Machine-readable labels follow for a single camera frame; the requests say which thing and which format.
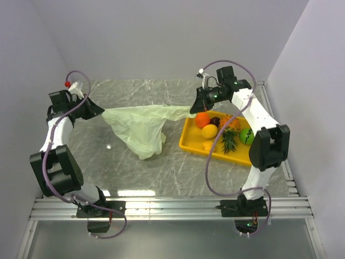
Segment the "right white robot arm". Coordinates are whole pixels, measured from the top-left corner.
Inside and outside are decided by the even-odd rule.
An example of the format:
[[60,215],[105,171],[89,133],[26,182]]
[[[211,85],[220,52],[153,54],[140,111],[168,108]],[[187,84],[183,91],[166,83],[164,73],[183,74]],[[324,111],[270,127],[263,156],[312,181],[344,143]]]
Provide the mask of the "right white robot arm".
[[190,113],[209,111],[214,104],[228,100],[248,122],[254,134],[249,149],[251,169],[239,191],[244,198],[237,202],[238,211],[247,216],[255,211],[256,201],[263,197],[273,172],[287,159],[290,129],[273,119],[258,101],[254,94],[256,83],[237,79],[232,66],[222,67],[216,73],[218,85],[209,87],[209,75],[205,73],[205,68],[197,72],[197,77],[203,81],[201,87],[197,88]]

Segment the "small fake yellow pumpkin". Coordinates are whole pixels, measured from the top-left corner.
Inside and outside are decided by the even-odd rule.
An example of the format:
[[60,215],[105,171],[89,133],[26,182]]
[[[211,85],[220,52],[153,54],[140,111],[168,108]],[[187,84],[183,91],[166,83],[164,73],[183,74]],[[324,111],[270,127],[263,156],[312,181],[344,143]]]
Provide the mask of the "small fake yellow pumpkin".
[[210,152],[211,148],[212,148],[213,142],[212,141],[206,141],[202,144],[203,146],[203,150],[206,152]]

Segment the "fake yellow lemon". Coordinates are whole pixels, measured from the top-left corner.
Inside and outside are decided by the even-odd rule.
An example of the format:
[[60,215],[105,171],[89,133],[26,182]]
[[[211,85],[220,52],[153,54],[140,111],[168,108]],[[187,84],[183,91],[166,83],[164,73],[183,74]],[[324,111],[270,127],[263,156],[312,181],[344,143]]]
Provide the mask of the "fake yellow lemon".
[[202,137],[205,139],[212,139],[218,134],[218,127],[213,124],[208,124],[202,128]]

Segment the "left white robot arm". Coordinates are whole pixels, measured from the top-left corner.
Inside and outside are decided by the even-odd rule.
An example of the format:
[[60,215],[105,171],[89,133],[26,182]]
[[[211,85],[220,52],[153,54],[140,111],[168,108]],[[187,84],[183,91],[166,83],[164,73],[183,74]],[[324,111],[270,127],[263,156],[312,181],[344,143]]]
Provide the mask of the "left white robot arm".
[[29,162],[46,197],[62,197],[95,216],[108,212],[108,202],[99,187],[84,182],[82,171],[68,147],[74,123],[101,115],[104,109],[80,90],[61,90],[49,95],[52,104],[47,110],[49,131],[44,145]]

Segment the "fake dark plum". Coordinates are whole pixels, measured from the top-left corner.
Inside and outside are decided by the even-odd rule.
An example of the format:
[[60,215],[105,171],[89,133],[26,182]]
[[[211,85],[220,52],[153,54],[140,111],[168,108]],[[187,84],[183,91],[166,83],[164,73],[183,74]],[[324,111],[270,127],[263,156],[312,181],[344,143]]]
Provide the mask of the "fake dark plum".
[[210,124],[215,125],[218,127],[220,125],[220,118],[219,117],[213,117],[210,119]]

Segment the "pale green plastic bag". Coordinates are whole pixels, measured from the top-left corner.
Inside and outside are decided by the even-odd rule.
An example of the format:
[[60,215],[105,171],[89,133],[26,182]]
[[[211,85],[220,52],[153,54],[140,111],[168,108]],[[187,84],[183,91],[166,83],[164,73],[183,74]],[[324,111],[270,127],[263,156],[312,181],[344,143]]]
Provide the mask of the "pale green plastic bag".
[[103,120],[113,133],[140,160],[161,154],[166,136],[162,128],[166,121],[194,118],[189,106],[148,105],[108,108],[102,113]]

